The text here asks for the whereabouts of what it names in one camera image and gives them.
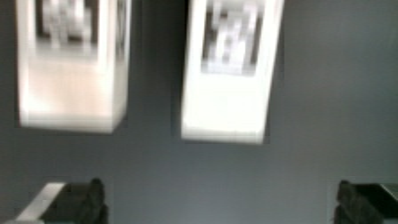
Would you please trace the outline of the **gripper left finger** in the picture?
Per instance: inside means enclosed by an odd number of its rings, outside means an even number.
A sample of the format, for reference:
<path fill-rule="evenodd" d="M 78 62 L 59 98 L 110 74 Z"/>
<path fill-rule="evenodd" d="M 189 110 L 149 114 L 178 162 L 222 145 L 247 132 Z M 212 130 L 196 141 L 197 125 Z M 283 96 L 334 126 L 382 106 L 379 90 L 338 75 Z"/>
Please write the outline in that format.
<path fill-rule="evenodd" d="M 94 178 L 87 183 L 48 183 L 14 224 L 109 224 L 101 180 Z"/>

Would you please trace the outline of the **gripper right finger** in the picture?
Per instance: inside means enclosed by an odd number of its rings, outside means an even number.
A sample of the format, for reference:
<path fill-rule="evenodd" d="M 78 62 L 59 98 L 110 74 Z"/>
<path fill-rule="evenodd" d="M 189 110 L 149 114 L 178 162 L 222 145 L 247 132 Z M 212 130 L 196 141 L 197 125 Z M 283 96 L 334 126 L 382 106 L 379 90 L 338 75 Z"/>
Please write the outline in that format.
<path fill-rule="evenodd" d="M 334 224 L 398 224 L 398 183 L 338 185 Z"/>

